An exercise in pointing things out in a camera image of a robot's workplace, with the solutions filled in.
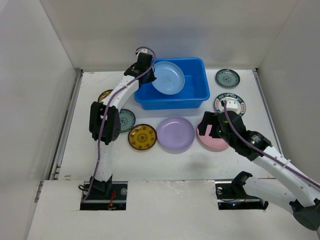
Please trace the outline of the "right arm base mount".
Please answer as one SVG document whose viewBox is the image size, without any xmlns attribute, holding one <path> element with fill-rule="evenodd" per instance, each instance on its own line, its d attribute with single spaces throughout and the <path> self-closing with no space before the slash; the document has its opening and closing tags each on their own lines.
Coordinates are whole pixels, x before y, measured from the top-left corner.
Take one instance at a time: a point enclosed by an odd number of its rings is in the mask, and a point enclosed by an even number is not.
<svg viewBox="0 0 320 240">
<path fill-rule="evenodd" d="M 256 196 L 247 195 L 241 189 L 233 190 L 231 180 L 219 180 L 215 182 L 215 194 L 219 210 L 266 210 L 269 202 Z"/>
</svg>

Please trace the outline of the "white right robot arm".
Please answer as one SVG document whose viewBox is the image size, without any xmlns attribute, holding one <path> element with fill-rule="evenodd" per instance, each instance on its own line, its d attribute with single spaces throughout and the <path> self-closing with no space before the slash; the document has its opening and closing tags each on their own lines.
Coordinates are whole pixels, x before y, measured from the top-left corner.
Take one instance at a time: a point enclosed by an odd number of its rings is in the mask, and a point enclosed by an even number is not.
<svg viewBox="0 0 320 240">
<path fill-rule="evenodd" d="M 320 185 L 291 164 L 261 133 L 247 130 L 242 117 L 233 111 L 205 111 L 197 130 L 201 136 L 211 125 L 209 136 L 223 139 L 239 155 L 263 168 L 283 187 L 257 179 L 242 171 L 231 182 L 232 193 L 266 200 L 293 215 L 305 228 L 320 227 Z"/>
</svg>

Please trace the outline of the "purple plastic plate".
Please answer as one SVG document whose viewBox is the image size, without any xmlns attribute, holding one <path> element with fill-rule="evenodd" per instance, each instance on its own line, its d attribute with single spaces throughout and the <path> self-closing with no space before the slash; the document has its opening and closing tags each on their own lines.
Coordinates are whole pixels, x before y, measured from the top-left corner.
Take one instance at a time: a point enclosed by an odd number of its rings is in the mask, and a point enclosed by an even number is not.
<svg viewBox="0 0 320 240">
<path fill-rule="evenodd" d="M 157 127 L 157 138 L 160 144 L 170 151 L 184 151 L 195 139 L 195 128 L 184 117 L 165 118 Z"/>
</svg>

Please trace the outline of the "pink plastic plate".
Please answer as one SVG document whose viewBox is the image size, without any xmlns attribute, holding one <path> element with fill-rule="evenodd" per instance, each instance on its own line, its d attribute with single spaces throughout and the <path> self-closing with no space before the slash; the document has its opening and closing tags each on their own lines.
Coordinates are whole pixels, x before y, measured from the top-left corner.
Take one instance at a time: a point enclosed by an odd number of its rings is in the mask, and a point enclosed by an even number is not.
<svg viewBox="0 0 320 240">
<path fill-rule="evenodd" d="M 211 150 L 223 151 L 229 147 L 229 145 L 222 139 L 222 138 L 213 138 L 209 136 L 211 133 L 212 128 L 215 130 L 217 129 L 217 125 L 207 125 L 205 135 L 200 135 L 199 129 L 196 128 L 197 137 L 199 138 L 200 142 L 204 144 Z"/>
</svg>

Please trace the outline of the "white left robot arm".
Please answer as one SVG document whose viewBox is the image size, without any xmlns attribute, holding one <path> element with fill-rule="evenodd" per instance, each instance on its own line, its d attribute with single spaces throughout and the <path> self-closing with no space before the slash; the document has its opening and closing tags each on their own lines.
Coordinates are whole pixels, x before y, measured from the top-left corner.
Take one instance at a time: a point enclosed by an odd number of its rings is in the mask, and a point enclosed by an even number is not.
<svg viewBox="0 0 320 240">
<path fill-rule="evenodd" d="M 112 194 L 112 161 L 110 157 L 102 158 L 102 143 L 108 150 L 112 148 L 111 143 L 115 141 L 121 131 L 120 110 L 142 85 L 153 82 L 154 65 L 156 53 L 146 47 L 139 47 L 135 50 L 136 62 L 133 63 L 124 73 L 118 85 L 107 96 L 106 103 L 94 101 L 90 107 L 89 132 L 92 138 L 97 141 L 97 160 L 94 172 L 89 180 L 89 187 L 84 201 L 89 197 L 92 190 L 102 198 Z"/>
</svg>

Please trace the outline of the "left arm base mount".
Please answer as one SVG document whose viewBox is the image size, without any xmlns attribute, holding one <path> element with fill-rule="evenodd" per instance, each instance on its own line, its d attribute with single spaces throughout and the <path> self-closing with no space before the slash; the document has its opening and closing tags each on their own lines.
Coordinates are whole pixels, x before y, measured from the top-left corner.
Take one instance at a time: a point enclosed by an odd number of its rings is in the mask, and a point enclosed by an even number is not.
<svg viewBox="0 0 320 240">
<path fill-rule="evenodd" d="M 103 193 L 92 187 L 89 196 L 89 182 L 79 185 L 82 190 L 81 211 L 125 211 L 127 207 L 128 182 L 114 181 L 111 190 Z"/>
</svg>

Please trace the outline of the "light blue plastic plate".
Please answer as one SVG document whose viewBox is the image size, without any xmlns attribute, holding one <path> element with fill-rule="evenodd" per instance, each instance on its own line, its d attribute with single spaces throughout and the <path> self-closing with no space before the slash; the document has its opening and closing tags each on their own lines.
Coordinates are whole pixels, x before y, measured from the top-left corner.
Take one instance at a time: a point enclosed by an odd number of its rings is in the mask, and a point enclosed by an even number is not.
<svg viewBox="0 0 320 240">
<path fill-rule="evenodd" d="M 185 76 L 182 70 L 169 61 L 159 61 L 154 65 L 155 80 L 153 87 L 162 94 L 175 95 L 185 86 Z"/>
</svg>

